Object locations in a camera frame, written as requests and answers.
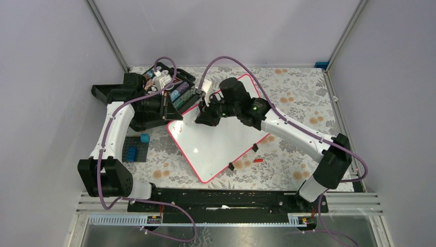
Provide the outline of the pink-framed whiteboard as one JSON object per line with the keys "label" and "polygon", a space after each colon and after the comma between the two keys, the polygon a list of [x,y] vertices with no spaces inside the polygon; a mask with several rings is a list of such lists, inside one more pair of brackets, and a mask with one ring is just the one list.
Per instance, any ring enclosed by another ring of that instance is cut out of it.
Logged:
{"label": "pink-framed whiteboard", "polygon": [[167,131],[202,183],[210,182],[268,136],[236,117],[222,118],[216,127],[197,124],[198,114],[194,105],[182,114],[182,120],[169,122]]}

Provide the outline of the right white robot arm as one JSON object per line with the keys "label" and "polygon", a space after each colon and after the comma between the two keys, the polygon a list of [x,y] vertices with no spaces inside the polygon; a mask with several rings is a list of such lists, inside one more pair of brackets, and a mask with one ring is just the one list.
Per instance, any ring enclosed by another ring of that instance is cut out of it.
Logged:
{"label": "right white robot arm", "polygon": [[216,127],[222,118],[236,117],[245,126],[293,144],[318,163],[298,189],[295,197],[298,210],[309,211],[322,193],[338,187],[352,161],[349,139],[345,135],[323,134],[286,117],[266,98],[251,97],[235,77],[225,79],[219,87],[219,92],[213,92],[211,83],[203,81],[196,88],[202,100],[195,123]]}

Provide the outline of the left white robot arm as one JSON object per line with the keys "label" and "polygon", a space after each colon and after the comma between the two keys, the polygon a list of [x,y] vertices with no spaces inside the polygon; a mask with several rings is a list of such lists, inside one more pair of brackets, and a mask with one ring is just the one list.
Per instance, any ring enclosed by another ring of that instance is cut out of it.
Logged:
{"label": "left white robot arm", "polygon": [[133,178],[122,162],[122,151],[134,118],[144,122],[145,116],[156,112],[160,119],[182,119],[168,95],[174,79],[175,76],[157,72],[155,92],[147,92],[145,78],[136,73],[126,73],[123,84],[93,86],[93,94],[106,102],[106,117],[94,150],[78,163],[89,196],[140,199],[146,211],[158,208],[160,199],[152,193],[152,184]]}

